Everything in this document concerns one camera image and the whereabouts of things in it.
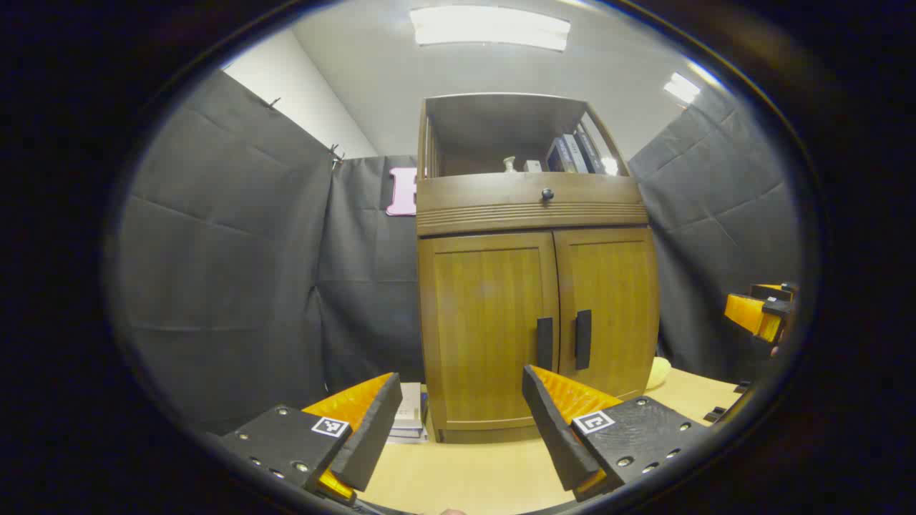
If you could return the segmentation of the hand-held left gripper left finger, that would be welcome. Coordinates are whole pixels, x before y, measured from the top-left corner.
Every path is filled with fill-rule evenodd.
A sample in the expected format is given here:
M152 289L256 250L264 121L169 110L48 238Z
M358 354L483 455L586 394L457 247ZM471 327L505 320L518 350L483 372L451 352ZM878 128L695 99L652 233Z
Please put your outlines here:
M386 373L306 408L271 407L218 440L294 488L353 505L369 486L402 398L399 373Z

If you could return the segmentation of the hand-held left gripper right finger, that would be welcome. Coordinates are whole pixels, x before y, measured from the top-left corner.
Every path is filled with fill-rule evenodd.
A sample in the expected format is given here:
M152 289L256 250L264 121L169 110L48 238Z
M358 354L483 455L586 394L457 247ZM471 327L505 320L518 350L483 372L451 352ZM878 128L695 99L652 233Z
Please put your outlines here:
M708 426L653 398L618 400L539 366L524 366L522 394L576 501L639 481L709 436Z

